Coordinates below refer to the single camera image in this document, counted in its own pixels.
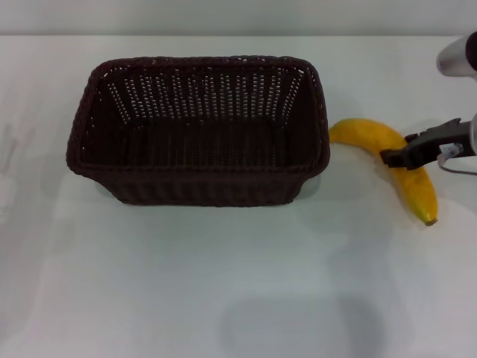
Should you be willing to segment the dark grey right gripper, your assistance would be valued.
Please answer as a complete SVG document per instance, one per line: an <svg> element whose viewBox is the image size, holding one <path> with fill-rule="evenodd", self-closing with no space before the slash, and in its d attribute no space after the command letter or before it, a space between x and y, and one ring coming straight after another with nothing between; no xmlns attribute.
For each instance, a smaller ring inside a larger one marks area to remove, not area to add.
<svg viewBox="0 0 477 358"><path fill-rule="evenodd" d="M382 162L389 168L417 169L438 161L441 154L447 160L472 156L472 122L462 122L460 118L404 139L406 148L380 151Z"/></svg>

